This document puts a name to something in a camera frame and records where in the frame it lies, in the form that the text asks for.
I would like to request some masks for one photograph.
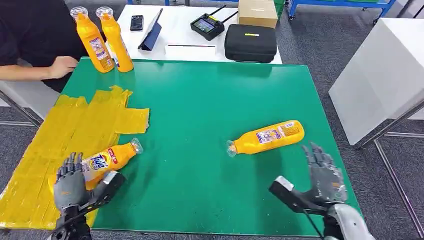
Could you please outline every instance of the yellow detergent bottle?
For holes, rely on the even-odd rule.
[[[82,160],[82,172],[87,190],[94,189],[104,174],[112,170],[119,170],[136,154],[141,154],[143,147],[137,138],[129,143],[115,145]],[[56,175],[48,179],[48,186],[53,193]]]
[[[227,141],[227,153],[231,157],[236,154],[256,154],[298,143],[304,136],[305,131],[299,121],[285,121],[246,132],[235,141]]]
[[[114,11],[108,6],[102,6],[95,11],[100,18],[101,28],[107,38],[110,54],[120,72],[126,73],[134,68],[130,54],[121,37],[121,28],[114,18]]]
[[[81,38],[94,67],[101,73],[107,73],[112,70],[114,68],[112,58],[99,29],[89,19],[87,9],[82,6],[76,6],[70,10],[70,15],[75,19],[76,32]]]

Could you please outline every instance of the bottle cap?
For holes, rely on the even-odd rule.
[[[236,145],[233,141],[226,141],[227,149],[226,152],[230,157],[234,157],[237,154]]]
[[[76,6],[74,8],[72,8],[69,11],[70,15],[74,18],[80,18],[80,16],[88,16],[89,15],[89,11],[87,10],[87,8],[83,7],[83,6]]]
[[[134,137],[134,138],[130,141],[130,143],[131,143],[131,146],[132,146],[132,148],[134,149],[134,152],[135,152],[136,154],[141,154],[141,153],[143,152],[142,144],[140,143],[140,141],[139,141],[136,137]]]
[[[95,14],[100,19],[103,19],[103,17],[105,17],[105,16],[108,17],[107,19],[114,17],[114,11],[112,10],[112,8],[110,8],[108,6],[101,6],[101,7],[97,8],[97,10],[95,11]]]

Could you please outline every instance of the black carrying case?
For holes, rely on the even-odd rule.
[[[270,63],[277,53],[272,27],[231,24],[225,35],[225,57],[237,62]]]

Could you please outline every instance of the yellow tape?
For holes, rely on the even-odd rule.
[[[53,229],[60,213],[49,190],[54,175],[71,152],[93,155],[118,142],[119,134],[145,133],[149,109],[126,109],[131,92],[118,86],[83,97],[61,95],[37,131],[4,191],[0,227]],[[87,215],[92,226],[96,212]]]

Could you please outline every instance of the gray carpet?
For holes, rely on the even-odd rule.
[[[122,11],[124,0],[68,0],[70,7],[89,6],[93,11],[108,5],[115,9],[117,18]],[[163,4],[157,0],[141,0],[142,4]],[[182,2],[171,2],[181,5]],[[192,6],[220,6],[215,1],[191,1]],[[414,239],[418,235],[402,204],[401,198],[392,184],[377,149],[371,145],[367,149],[356,150],[349,146],[342,125],[328,95],[333,82],[372,29],[372,21],[379,11],[360,8],[299,6],[296,17],[287,20],[285,12],[277,25],[277,43],[282,61],[287,64],[308,65],[316,89],[324,107],[328,122],[343,158],[357,200],[369,230],[376,239]],[[17,119],[19,116],[10,109],[0,108],[0,120]],[[408,120],[398,127],[398,131],[419,133],[423,121]],[[0,187],[4,188],[20,160],[26,146],[34,136],[29,127],[0,128]],[[400,178],[421,222],[424,222],[424,180],[421,172],[424,153],[424,139],[388,138],[380,140],[396,174]],[[0,233],[0,239],[43,239],[45,231],[11,230]],[[117,231],[94,231],[93,238],[110,239],[220,239],[220,240],[276,240],[278,237],[222,236]]]

